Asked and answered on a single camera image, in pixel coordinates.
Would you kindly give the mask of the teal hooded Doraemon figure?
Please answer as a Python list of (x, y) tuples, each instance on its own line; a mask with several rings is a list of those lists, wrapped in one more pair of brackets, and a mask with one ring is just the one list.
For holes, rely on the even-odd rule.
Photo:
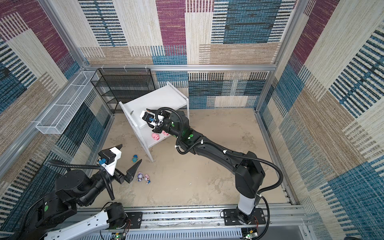
[(138, 156), (137, 155), (134, 155), (133, 158), (132, 158), (132, 162), (133, 163), (136, 163), (138, 161)]

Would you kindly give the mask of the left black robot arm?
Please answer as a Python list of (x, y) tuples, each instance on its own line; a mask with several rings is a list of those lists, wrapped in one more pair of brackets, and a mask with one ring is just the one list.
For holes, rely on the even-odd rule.
[[(23, 218), (21, 226), (9, 238), (11, 240), (63, 240), (81, 238), (94, 231), (121, 229), (132, 221), (125, 213), (121, 203), (115, 202), (112, 182), (131, 183), (142, 163), (141, 160), (122, 173), (116, 168), (121, 157), (122, 145), (99, 152), (95, 165), (68, 164), (61, 160), (51, 160), (52, 167), (63, 168), (67, 172), (56, 179), (53, 191), (33, 203)], [(78, 207), (90, 206), (97, 196), (107, 191), (111, 203), (96, 215), (66, 229), (54, 231), (66, 219), (78, 212)]]

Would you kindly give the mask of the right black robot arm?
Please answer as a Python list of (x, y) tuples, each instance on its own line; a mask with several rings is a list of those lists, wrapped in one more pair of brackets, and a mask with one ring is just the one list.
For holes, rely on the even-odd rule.
[[(284, 179), (282, 170), (275, 164), (258, 158), (254, 153), (232, 151), (190, 127), (184, 112), (169, 107), (143, 111), (142, 120), (154, 133), (166, 133), (176, 138), (175, 148), (180, 155), (191, 153), (208, 158), (225, 167), (235, 176), (235, 186), (240, 193), (237, 206), (241, 217), (250, 217), (264, 192), (279, 187)], [(273, 168), (278, 174), (275, 184), (262, 187), (266, 176), (263, 165)]]

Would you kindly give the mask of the white two-tier metal shelf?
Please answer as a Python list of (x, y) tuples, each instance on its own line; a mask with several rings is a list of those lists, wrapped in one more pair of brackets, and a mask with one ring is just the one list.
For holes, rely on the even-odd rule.
[(190, 115), (189, 99), (170, 82), (153, 92), (123, 104), (119, 102), (128, 122), (130, 123), (139, 143), (153, 163), (150, 148), (168, 138), (160, 134), (159, 140), (152, 138), (152, 129), (142, 120), (142, 112), (146, 109), (157, 110), (160, 107), (170, 107), (175, 110), (186, 108), (186, 116)]

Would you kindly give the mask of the purple hooded Doraemon figure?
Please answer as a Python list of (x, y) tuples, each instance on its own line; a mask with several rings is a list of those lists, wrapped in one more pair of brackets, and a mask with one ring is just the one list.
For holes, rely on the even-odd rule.
[(139, 173), (138, 173), (138, 182), (143, 181), (143, 179), (144, 179), (144, 175), (143, 175), (143, 173), (139, 172)]

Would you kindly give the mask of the pink hooded Doraemon figure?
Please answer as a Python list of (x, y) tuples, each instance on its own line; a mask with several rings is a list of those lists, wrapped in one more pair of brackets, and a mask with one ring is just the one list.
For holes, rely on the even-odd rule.
[(144, 175), (144, 180), (146, 181), (146, 184), (150, 184), (151, 183), (150, 176), (148, 174)]

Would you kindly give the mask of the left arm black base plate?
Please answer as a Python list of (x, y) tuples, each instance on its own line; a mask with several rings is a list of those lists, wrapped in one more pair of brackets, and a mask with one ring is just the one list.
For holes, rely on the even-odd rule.
[(107, 230), (140, 229), (142, 224), (143, 212), (125, 212), (123, 220), (116, 220)]

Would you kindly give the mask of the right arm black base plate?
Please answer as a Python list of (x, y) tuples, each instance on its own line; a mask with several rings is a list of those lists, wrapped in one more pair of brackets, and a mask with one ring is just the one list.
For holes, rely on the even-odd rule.
[(224, 219), (226, 226), (265, 225), (267, 223), (264, 211), (261, 208), (254, 208), (249, 215), (244, 214), (238, 208), (224, 209), (220, 216)]

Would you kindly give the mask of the aluminium front rail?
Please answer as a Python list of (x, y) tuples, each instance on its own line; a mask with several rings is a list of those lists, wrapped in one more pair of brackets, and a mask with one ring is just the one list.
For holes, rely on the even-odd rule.
[[(260, 204), (265, 225), (226, 226), (220, 213), (234, 205), (125, 208), (143, 212), (140, 229), (94, 231), (78, 239), (63, 240), (314, 240), (315, 231), (302, 206)], [(98, 209), (82, 209), (57, 228), (66, 229), (96, 215)]]

